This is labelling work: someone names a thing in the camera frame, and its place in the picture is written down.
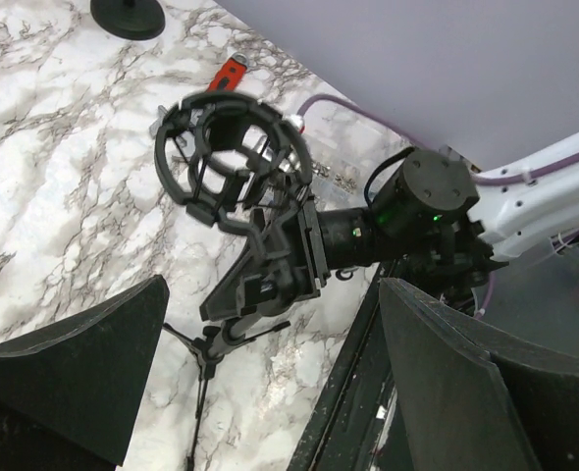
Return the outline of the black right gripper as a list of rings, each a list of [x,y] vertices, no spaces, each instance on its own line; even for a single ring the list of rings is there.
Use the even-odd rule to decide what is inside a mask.
[[[200,306],[203,321],[225,321],[249,315],[276,317],[299,299],[319,297],[331,277],[322,231],[313,198],[308,198],[298,216],[304,249],[302,273],[306,285],[299,296],[299,258],[287,257],[262,262],[247,242],[237,260],[211,290]]]

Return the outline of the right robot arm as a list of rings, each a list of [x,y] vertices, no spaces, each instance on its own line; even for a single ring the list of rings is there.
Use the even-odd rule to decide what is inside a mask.
[[[552,236],[579,236],[579,132],[482,174],[414,147],[395,164],[364,207],[321,212],[312,199],[278,199],[251,224],[262,245],[243,250],[201,318],[274,317],[316,297],[336,270],[402,257],[426,291],[471,288]]]

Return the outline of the black tripod shock mount stand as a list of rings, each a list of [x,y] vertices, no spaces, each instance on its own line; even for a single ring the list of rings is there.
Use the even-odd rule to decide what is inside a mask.
[[[262,262],[294,253],[299,258],[302,295],[305,259],[297,214],[313,198],[312,159],[299,128],[289,118],[246,94],[196,92],[164,117],[155,136],[154,163],[166,193],[190,217],[244,237]],[[295,303],[302,300],[298,297]],[[219,322],[202,320],[202,334],[194,339],[164,324],[164,330],[195,358],[197,423],[202,421],[217,365],[252,341],[246,333],[261,318],[255,314]]]

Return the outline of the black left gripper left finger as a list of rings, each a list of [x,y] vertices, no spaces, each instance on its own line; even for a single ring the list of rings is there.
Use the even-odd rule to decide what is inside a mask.
[[[124,463],[168,306],[156,275],[0,343],[0,470]]]

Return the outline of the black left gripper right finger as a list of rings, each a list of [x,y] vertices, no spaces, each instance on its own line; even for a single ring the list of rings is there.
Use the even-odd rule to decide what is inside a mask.
[[[418,470],[579,470],[579,357],[380,284],[398,405]]]

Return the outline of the black round base mic stand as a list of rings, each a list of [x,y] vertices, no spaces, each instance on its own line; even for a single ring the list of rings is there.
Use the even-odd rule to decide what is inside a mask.
[[[128,40],[153,39],[166,25],[156,0],[91,0],[90,14],[107,32]]]

